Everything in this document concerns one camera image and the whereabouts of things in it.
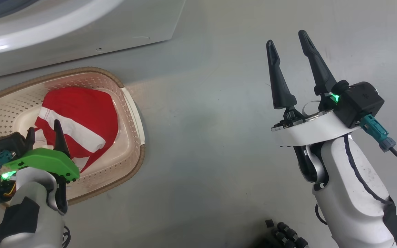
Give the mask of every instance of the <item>gray floor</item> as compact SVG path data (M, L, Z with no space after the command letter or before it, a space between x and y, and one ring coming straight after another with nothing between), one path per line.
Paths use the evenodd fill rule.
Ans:
M70 208L70 247L246 247L267 218L311 247L336 247L292 148L271 139L282 111L272 106L268 39L298 107L317 99L300 29L337 80L378 88L386 103L377 117L397 140L397 0L189 0L171 41L0 77L1 90L98 66L123 80L141 112L144 165ZM397 203L397 159L367 136L355 139Z

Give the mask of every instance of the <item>red and white cloth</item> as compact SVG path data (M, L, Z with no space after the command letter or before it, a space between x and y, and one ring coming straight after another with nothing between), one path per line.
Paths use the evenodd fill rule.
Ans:
M111 96L93 89L67 87L50 91L36 119L36 142L55 143L54 121L59 120L74 163L83 172L114 143L117 113Z

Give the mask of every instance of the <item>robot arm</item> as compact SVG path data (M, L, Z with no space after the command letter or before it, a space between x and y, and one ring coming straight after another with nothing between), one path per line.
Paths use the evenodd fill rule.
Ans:
M321 96L319 112L304 116L295 109L296 98L282 76L277 50L268 41L274 108L285 109L283 120L272 128L273 138L280 146L293 146L301 173L312 183L340 248L397 247L395 204L349 135L362 127L383 151L393 149L396 143L372 118L384 100L370 83L349 86L345 80L336 82L304 30L299 31L299 39L312 68L315 94Z
M0 204L11 201L0 224L1 248L65 248L70 242L62 216L68 210L66 184L79 178L79 169L58 120L54 130L53 150L33 149L33 128L27 138L0 137L0 169L18 170L0 175Z

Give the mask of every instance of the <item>plastic basket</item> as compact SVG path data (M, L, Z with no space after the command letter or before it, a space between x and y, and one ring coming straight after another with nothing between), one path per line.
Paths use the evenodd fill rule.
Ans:
M69 204L75 204L112 189L130 179L145 157L145 136L131 95L114 75L104 69L85 67L29 80L0 91L0 136L27 134L34 127L42 101L49 91L84 87L111 95L118 119L115 143L76 182L68 185ZM7 171L4 167L0 173Z

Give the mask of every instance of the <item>white washing machine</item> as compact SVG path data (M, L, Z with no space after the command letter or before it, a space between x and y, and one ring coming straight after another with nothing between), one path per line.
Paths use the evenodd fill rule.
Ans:
M0 76L172 38L185 0L0 0Z

